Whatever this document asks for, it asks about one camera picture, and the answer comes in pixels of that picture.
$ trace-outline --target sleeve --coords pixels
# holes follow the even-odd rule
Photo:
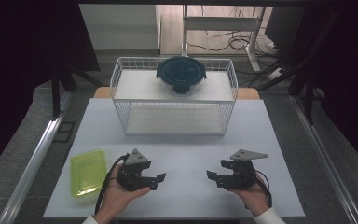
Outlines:
[[[254,217],[254,221],[257,224],[285,224],[273,207],[260,216]]]
[[[83,224],[98,224],[97,221],[95,221],[93,216],[88,216],[86,220],[84,220]]]

